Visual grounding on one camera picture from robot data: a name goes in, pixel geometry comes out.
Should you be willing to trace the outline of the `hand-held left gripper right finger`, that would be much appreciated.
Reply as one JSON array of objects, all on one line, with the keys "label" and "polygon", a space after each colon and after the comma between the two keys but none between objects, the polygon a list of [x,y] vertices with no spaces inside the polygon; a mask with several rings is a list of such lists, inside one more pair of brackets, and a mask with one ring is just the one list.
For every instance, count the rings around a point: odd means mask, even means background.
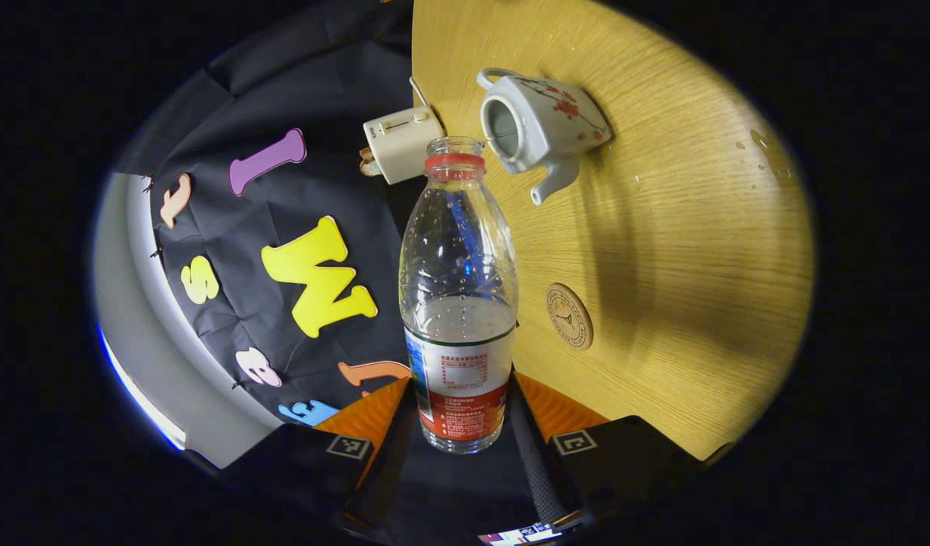
[{"label": "hand-held left gripper right finger", "polygon": [[708,469],[645,419],[606,419],[518,372],[507,411],[537,513],[555,531],[641,511]]}]

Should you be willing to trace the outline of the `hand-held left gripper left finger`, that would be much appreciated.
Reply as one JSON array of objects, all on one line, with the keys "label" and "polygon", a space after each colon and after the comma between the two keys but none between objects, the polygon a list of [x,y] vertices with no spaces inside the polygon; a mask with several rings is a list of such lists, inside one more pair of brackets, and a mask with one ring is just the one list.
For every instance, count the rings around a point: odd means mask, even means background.
[{"label": "hand-held left gripper left finger", "polygon": [[207,472],[278,518],[385,535],[417,421],[412,381],[402,378],[319,426],[278,426]]}]

